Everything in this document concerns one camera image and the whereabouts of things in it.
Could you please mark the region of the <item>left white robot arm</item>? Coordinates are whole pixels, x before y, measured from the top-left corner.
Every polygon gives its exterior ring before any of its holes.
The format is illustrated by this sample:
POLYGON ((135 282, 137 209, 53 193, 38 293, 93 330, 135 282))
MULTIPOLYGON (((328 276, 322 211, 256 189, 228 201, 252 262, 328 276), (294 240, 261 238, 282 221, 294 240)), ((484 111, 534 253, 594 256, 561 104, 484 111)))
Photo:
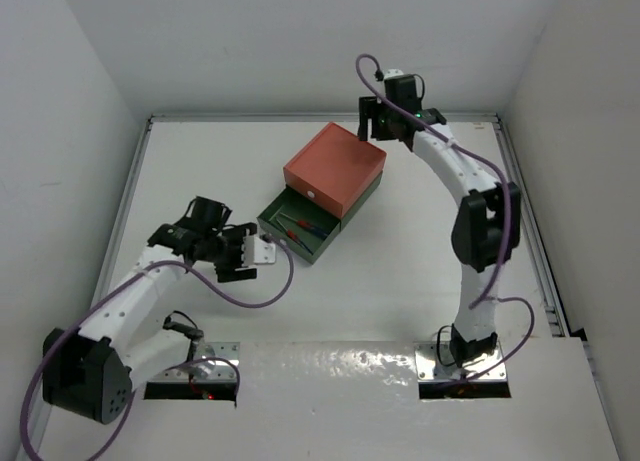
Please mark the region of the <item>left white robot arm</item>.
POLYGON ((114 421, 134 391, 189 359, 200 333, 171 323, 158 303, 197 262, 214 266, 218 282, 254 279, 276 260, 274 243, 255 223, 228 225, 221 202, 194 198, 174 223, 148 239, 135 266, 88 318, 44 342, 42 398, 101 424, 114 421))

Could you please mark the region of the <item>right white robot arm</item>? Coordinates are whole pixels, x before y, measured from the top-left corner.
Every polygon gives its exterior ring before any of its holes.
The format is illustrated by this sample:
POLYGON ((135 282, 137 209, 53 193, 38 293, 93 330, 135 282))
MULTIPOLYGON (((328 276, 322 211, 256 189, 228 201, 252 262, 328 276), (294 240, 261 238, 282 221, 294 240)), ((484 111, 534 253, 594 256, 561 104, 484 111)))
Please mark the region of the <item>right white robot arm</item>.
POLYGON ((421 77, 394 69, 378 70, 375 78, 385 96, 360 98, 359 139, 402 142, 432 169, 457 206, 451 244, 462 281, 449 352, 462 367, 496 348, 497 282, 520 242, 521 191, 495 165, 465 153, 439 110, 423 108, 421 77))

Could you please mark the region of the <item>orange drawer box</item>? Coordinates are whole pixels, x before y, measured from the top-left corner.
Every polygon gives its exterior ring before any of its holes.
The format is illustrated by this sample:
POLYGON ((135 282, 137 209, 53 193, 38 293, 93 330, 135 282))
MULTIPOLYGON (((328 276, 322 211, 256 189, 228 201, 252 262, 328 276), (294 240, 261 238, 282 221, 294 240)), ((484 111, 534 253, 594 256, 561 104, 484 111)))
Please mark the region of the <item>orange drawer box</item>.
POLYGON ((283 173, 287 186, 342 219, 385 161, 385 151, 331 122, 285 164, 283 173))

